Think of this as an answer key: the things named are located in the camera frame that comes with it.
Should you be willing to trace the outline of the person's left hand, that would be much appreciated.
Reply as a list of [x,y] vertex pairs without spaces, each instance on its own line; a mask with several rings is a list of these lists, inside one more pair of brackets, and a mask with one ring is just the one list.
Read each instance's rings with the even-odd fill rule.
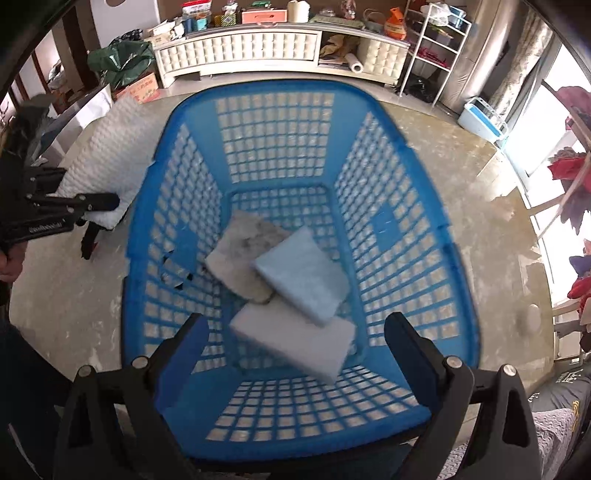
[[0,254],[0,280],[5,283],[15,282],[23,271],[28,243],[13,245],[8,252]]

